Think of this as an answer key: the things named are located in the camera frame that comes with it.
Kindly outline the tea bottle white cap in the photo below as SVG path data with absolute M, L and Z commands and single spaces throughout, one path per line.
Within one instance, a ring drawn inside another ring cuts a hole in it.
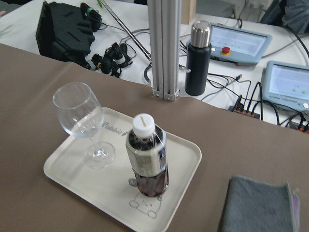
M 146 113 L 136 115 L 126 138 L 126 150 L 139 191 L 147 197 L 163 194 L 169 187 L 166 132 Z

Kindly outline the clear wine glass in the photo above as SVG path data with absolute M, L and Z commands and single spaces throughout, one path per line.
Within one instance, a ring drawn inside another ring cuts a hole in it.
M 109 166 L 114 161 L 115 148 L 108 142 L 94 139 L 102 127 L 104 113 L 90 86 L 83 82 L 65 84 L 53 94 L 53 104 L 59 123 L 69 135 L 90 139 L 85 163 L 93 169 Z

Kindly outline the cream rabbit tray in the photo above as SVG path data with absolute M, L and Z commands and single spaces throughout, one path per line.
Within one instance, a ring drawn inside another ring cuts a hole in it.
M 181 137 L 167 134 L 169 188 L 161 196 L 146 197 L 133 184 L 134 174 L 126 152 L 126 134 L 132 118 L 104 108 L 104 123 L 96 139 L 111 143 L 115 159 L 102 169 L 85 160 L 87 139 L 68 137 L 46 160 L 44 173 L 79 197 L 137 232 L 164 232 L 202 158 L 200 148 Z

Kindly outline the black thermos steel cap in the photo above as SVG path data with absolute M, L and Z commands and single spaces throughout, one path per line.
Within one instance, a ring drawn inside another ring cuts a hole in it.
M 198 20 L 191 28 L 191 40 L 187 47 L 186 67 L 190 70 L 185 78 L 185 92 L 199 96 L 206 88 L 207 74 L 211 57 L 212 25 Z

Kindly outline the blue teach pendant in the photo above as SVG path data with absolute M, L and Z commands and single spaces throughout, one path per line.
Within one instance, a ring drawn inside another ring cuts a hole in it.
M 263 99 L 282 109 L 309 111 L 309 67 L 269 61 L 261 80 Z
M 272 41 L 261 32 L 212 23 L 211 59 L 237 65 L 256 65 Z

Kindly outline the black equipment beside table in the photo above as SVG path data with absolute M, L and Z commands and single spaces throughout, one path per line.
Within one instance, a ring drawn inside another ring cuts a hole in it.
M 85 57 L 101 25 L 101 15 L 84 2 L 80 7 L 44 2 L 36 31 L 39 53 L 91 69 Z

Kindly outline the grey folded cloth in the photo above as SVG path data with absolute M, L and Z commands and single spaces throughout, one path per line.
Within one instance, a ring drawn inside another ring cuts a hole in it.
M 298 190 L 288 183 L 271 185 L 243 176 L 229 180 L 221 232 L 297 232 Z

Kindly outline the aluminium frame post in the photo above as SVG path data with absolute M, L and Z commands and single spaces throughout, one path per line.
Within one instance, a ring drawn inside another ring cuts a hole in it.
M 180 0 L 149 0 L 153 93 L 167 101 L 178 97 Z

